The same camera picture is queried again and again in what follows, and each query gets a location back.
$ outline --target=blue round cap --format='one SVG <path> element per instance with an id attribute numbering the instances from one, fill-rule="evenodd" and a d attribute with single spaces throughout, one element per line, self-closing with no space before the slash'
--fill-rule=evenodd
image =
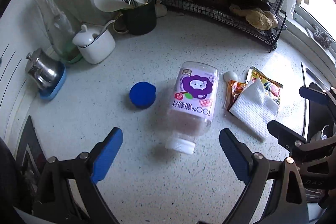
<path id="1" fill-rule="evenodd" d="M 155 101 L 156 87 L 147 82 L 136 83 L 129 92 L 129 98 L 137 108 L 146 109 Z"/>

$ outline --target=speckled countertop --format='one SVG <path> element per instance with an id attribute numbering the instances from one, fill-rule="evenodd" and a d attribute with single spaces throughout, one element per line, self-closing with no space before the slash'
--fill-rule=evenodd
<path id="1" fill-rule="evenodd" d="M 233 70 L 245 81 L 253 65 L 282 83 L 276 120 L 302 133 L 304 100 L 298 91 L 303 85 L 300 61 L 305 58 L 284 41 L 268 54 L 264 45 L 239 30 L 173 12 L 159 18 L 149 34 L 116 35 L 115 40 L 115 50 L 102 63 L 82 60 L 69 68 L 54 100 L 44 102 L 37 96 L 31 104 L 29 113 L 46 156 L 75 158 L 119 127 L 124 142 L 98 187 L 120 222 L 222 223 L 244 184 L 236 179 L 221 150 L 219 132 L 230 128 L 252 152 L 268 159 L 283 160 L 288 155 L 272 136 L 263 143 L 253 138 L 224 109 L 222 74 Z M 164 148 L 169 136 L 163 126 L 166 98 L 184 61 L 212 65 L 221 74 L 211 129 L 199 138 L 191 156 Z M 130 88 L 139 81 L 157 87 L 157 99 L 147 110 L 134 109 L 128 100 Z M 260 218 L 267 196 L 265 191 L 253 220 Z"/>

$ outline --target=seasoning packet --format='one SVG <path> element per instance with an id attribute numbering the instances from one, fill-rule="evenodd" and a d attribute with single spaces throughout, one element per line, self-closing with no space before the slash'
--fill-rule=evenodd
<path id="1" fill-rule="evenodd" d="M 280 105 L 280 93 L 284 86 L 278 82 L 275 82 L 274 80 L 267 78 L 257 68 L 253 66 L 250 67 L 246 78 L 246 84 L 248 84 L 249 81 L 255 82 L 258 78 L 260 78 L 266 94 L 270 96 L 278 105 Z"/>
<path id="2" fill-rule="evenodd" d="M 236 82 L 233 80 L 230 81 L 230 84 L 227 87 L 227 98 L 229 98 L 227 110 L 230 110 L 246 85 L 246 83 Z"/>

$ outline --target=paper towel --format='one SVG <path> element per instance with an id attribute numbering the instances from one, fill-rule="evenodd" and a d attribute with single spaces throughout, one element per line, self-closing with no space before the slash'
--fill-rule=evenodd
<path id="1" fill-rule="evenodd" d="M 270 135 L 267 123 L 273 120 L 278 109 L 278 104 L 266 95 L 263 83 L 258 78 L 244 88 L 229 111 L 265 141 Z"/>

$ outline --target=metal screw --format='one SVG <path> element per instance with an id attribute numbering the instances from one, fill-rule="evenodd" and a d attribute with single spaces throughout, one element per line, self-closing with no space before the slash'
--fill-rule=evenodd
<path id="1" fill-rule="evenodd" d="M 88 152 L 82 152 L 79 154 L 79 158 L 82 160 L 85 160 L 89 157 L 89 153 Z"/>
<path id="2" fill-rule="evenodd" d="M 48 162 L 49 162 L 50 164 L 53 164 L 55 161 L 56 161 L 56 157 L 50 157 L 50 158 L 48 159 Z"/>
<path id="3" fill-rule="evenodd" d="M 261 160 L 263 158 L 262 154 L 260 153 L 254 153 L 253 156 L 258 160 Z"/>
<path id="4" fill-rule="evenodd" d="M 302 145 L 302 143 L 300 141 L 295 141 L 294 144 L 295 144 L 296 147 L 299 147 L 300 145 Z"/>
<path id="5" fill-rule="evenodd" d="M 294 160 L 291 157 L 287 157 L 286 162 L 288 162 L 289 164 L 292 164 L 292 163 L 294 163 Z"/>

